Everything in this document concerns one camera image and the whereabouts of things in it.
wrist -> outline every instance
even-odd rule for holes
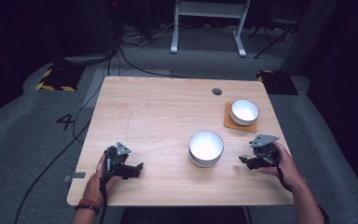
[[[99,194],[83,194],[82,200],[89,200],[99,207],[103,206],[103,195],[100,192]]]
[[[307,189],[307,188],[308,188],[308,185],[303,178],[299,178],[298,180],[296,180],[292,184],[290,184],[290,189],[292,190],[292,192],[303,191],[304,189]]]
[[[100,215],[99,205],[90,199],[81,199],[79,204],[75,206],[75,210],[77,211],[78,209],[92,211],[95,216]]]

hand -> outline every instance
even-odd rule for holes
[[[274,142],[273,143],[281,152],[281,161],[279,167],[283,172],[283,181],[289,188],[295,188],[298,184],[303,183],[300,172],[298,171],[295,162],[292,157],[287,152],[286,148],[283,145]],[[278,170],[276,167],[260,167],[257,169],[258,172],[275,175],[279,178]]]
[[[103,205],[103,195],[100,192],[100,178],[103,176],[103,161],[104,154],[98,162],[95,174],[89,178],[89,182],[87,182],[87,186],[83,193],[83,199],[90,199],[96,202],[99,207]],[[120,176],[113,176],[110,178],[106,183],[106,195],[109,195],[112,192],[113,186],[120,178]]]

white stand leg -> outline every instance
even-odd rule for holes
[[[237,44],[238,53],[241,57],[246,57],[246,51],[241,41],[241,32],[243,24],[245,23],[246,15],[248,14],[249,4],[250,0],[247,0],[245,6],[243,7],[243,12],[241,15],[240,24],[238,25],[238,30],[232,32],[232,34],[234,35],[235,43]]]
[[[173,28],[172,44],[171,44],[171,53],[177,53],[178,51],[178,39],[179,39],[179,0],[176,0],[175,5],[175,25]]]

silver bowl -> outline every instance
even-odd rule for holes
[[[217,133],[202,131],[191,137],[188,149],[196,165],[211,167],[223,153],[223,140]]]
[[[258,108],[248,100],[236,100],[232,103],[230,116],[240,125],[250,125],[258,118]]]

cork coaster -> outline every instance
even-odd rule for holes
[[[224,121],[225,127],[231,128],[231,129],[237,129],[237,130],[241,130],[241,131],[246,131],[249,133],[257,133],[257,120],[255,120],[250,125],[240,125],[240,124],[236,123],[229,115],[230,111],[231,111],[231,105],[232,105],[232,103],[226,103],[225,121]]]

